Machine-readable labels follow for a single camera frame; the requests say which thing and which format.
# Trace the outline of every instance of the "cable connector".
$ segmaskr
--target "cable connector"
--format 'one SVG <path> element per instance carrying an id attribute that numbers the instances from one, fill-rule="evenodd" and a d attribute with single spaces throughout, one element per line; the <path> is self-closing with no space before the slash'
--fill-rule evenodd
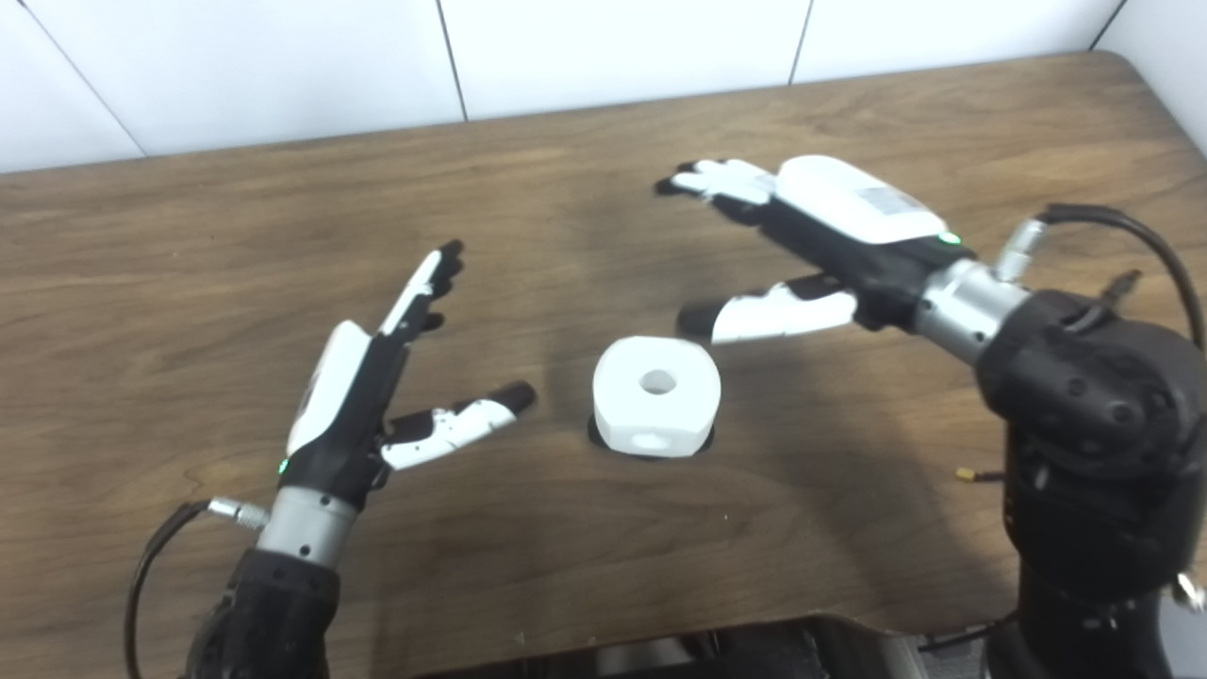
<path id="1" fill-rule="evenodd" d="M 214 498 L 205 511 L 229 519 L 237 525 L 252 531 L 263 531 L 272 515 L 264 508 L 251 503 L 240 503 L 231 498 Z"/>
<path id="2" fill-rule="evenodd" d="M 1098 300 L 1102 302 L 1102 305 L 1108 309 L 1115 310 L 1119 302 L 1121 302 L 1127 294 L 1131 294 L 1131 291 L 1136 288 L 1136 283 L 1139 282 L 1141 275 L 1139 269 L 1131 269 L 1114 276 L 1110 280 L 1110 283 L 1102 289 L 1101 294 L 1098 294 Z"/>
<path id="3" fill-rule="evenodd" d="M 1031 256 L 1039 246 L 1048 224 L 1037 218 L 1028 218 L 1014 229 L 1014 234 L 1002 247 L 1002 253 L 993 264 L 993 276 L 1002 282 L 1014 282 L 1031 265 Z"/>

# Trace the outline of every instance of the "white label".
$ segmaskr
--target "white label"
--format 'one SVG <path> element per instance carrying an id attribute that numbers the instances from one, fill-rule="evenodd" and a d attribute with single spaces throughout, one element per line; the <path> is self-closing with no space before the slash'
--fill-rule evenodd
<path id="1" fill-rule="evenodd" d="M 927 211 L 926 205 L 915 200 L 912 195 L 902 193 L 892 186 L 858 188 L 855 193 L 886 217 L 904 212 Z"/>

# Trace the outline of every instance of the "white block with hole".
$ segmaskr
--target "white block with hole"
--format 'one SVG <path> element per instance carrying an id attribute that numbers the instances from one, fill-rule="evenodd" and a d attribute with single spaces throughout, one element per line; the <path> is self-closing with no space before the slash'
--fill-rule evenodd
<path id="1" fill-rule="evenodd" d="M 717 365 L 684 339 L 618 339 L 600 357 L 593 388 L 600 437 L 613 451 L 632 456 L 696 453 L 721 405 Z"/>

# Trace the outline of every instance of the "small connector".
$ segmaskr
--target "small connector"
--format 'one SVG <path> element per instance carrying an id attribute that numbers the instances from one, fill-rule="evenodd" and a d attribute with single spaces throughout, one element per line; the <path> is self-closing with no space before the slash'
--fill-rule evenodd
<path id="1" fill-rule="evenodd" d="M 238 526 L 252 531 L 263 531 L 268 526 L 268 520 L 272 519 L 272 515 L 264 508 L 251 503 L 240 503 L 231 498 L 214 498 L 210 501 L 209 507 L 205 508 L 205 511 L 229 519 Z"/>
<path id="2" fill-rule="evenodd" d="M 1002 282 L 1014 282 L 1031 265 L 1031 256 L 1039 246 L 1048 224 L 1028 218 L 1014 229 L 1014 234 L 1002 247 L 1002 253 L 993 265 L 993 275 Z"/>
<path id="3" fill-rule="evenodd" d="M 966 484 L 992 484 L 996 481 L 1005 481 L 1004 472 L 976 472 L 974 469 L 968 469 L 961 467 L 956 470 L 956 479 Z"/>

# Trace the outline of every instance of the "metal cylinder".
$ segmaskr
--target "metal cylinder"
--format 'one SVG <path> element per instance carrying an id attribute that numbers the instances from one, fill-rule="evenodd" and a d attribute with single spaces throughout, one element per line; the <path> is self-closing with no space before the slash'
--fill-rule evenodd
<path id="1" fill-rule="evenodd" d="M 256 549 L 334 569 L 354 521 L 352 505 L 319 491 L 286 486 L 276 492 L 272 519 Z"/>
<path id="2" fill-rule="evenodd" d="M 974 259 L 958 259 L 927 282 L 914 326 L 957 359 L 974 365 L 1005 317 L 1031 294 L 998 280 Z"/>

